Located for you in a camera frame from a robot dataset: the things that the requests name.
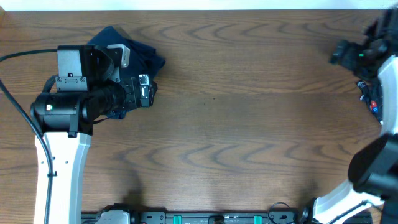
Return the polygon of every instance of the dark blue cloth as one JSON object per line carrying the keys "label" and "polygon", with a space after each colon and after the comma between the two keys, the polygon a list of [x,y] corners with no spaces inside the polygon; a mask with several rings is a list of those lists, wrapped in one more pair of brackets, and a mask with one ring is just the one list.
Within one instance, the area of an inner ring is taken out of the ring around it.
{"label": "dark blue cloth", "polygon": [[[166,61],[156,55],[156,49],[135,40],[124,38],[114,27],[106,27],[93,37],[88,44],[102,45],[124,44],[130,49],[130,60],[127,68],[120,69],[120,78],[135,77],[139,79],[140,74],[148,74],[150,82],[153,81],[158,71]],[[123,119],[129,110],[116,110],[107,117],[111,119]]]}

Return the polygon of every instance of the green tape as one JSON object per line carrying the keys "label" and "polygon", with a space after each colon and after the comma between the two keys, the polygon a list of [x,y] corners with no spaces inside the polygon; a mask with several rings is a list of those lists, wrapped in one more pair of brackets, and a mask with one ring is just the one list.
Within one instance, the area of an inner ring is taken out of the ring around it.
{"label": "green tape", "polygon": [[173,224],[181,224],[181,223],[182,223],[181,215],[173,216]]}
{"label": "green tape", "polygon": [[255,215],[254,216],[254,224],[262,224],[262,216]]}

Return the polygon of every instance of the wooden table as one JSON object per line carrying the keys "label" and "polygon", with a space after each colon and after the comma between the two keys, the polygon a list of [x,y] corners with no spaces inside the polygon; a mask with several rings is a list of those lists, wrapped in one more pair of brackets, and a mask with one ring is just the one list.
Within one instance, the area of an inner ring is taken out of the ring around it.
{"label": "wooden table", "polygon": [[[106,26],[157,48],[167,63],[154,106],[94,128],[83,210],[115,202],[168,210],[299,207],[347,178],[380,126],[357,78],[328,59],[361,41],[379,11],[7,12],[0,54],[84,44]],[[3,62],[28,111],[55,53]],[[0,95],[0,223],[31,223],[34,136]]]}

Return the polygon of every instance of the white backdrop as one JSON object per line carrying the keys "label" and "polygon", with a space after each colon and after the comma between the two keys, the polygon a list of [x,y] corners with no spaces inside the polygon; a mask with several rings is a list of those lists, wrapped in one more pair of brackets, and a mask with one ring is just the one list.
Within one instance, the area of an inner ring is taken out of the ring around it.
{"label": "white backdrop", "polygon": [[6,11],[385,9],[398,0],[0,0]]}

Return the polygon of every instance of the table surface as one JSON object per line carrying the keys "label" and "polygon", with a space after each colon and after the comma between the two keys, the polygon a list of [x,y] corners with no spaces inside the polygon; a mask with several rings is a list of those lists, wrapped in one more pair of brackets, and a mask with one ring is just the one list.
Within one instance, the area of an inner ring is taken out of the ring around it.
{"label": "table surface", "polygon": [[[357,78],[328,59],[361,41],[379,11],[7,12],[0,55],[88,42],[106,26],[157,48],[167,63],[153,107],[94,128],[85,211],[299,207],[347,178],[380,126]],[[55,53],[4,61],[0,77],[25,110],[56,74]],[[34,137],[0,94],[0,223],[31,223]],[[375,221],[379,214],[374,213]]]}

